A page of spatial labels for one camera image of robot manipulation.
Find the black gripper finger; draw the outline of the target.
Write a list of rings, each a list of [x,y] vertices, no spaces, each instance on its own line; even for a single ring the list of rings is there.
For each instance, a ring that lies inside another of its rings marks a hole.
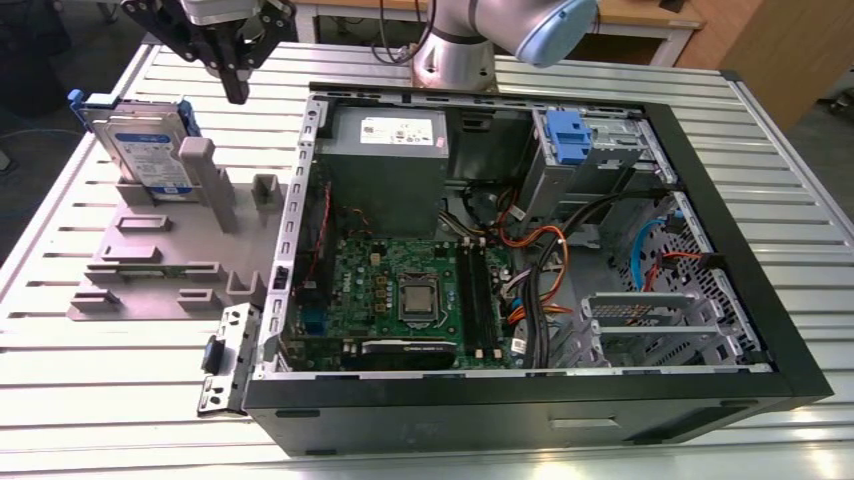
[[[217,35],[212,39],[187,40],[185,25],[191,22],[179,1],[123,1],[121,10],[187,62],[200,61],[220,80],[227,100],[236,97],[235,40]]]
[[[263,1],[259,15],[239,30],[236,103],[248,99],[248,79],[277,45],[295,40],[295,6],[289,1]]]

